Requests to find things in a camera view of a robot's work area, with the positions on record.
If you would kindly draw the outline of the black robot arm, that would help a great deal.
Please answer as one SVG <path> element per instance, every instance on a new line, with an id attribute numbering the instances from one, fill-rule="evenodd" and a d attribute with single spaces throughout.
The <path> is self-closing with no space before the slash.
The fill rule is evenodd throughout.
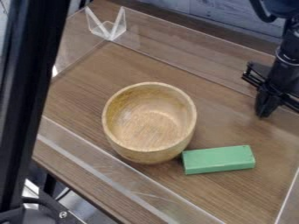
<path id="1" fill-rule="evenodd" d="M 242 79 L 257 88 L 257 116 L 270 117 L 282 106 L 299 113 L 299 0 L 249 1 L 263 22 L 285 20 L 273 66 L 250 61 L 242 74 Z"/>

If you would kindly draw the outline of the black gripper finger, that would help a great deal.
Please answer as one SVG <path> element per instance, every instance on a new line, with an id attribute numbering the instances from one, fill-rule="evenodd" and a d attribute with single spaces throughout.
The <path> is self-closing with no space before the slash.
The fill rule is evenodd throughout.
<path id="1" fill-rule="evenodd" d="M 259 118 L 270 117 L 282 105 L 282 95 L 261 87 L 257 93 L 255 113 Z"/>

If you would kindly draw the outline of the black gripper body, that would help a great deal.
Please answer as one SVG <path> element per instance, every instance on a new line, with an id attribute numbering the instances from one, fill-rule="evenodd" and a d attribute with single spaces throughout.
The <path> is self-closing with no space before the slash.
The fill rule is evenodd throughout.
<path id="1" fill-rule="evenodd" d="M 282 95 L 282 105 L 299 113 L 299 58 L 277 55 L 273 66 L 247 63 L 242 79 L 257 88 L 266 87 Z"/>

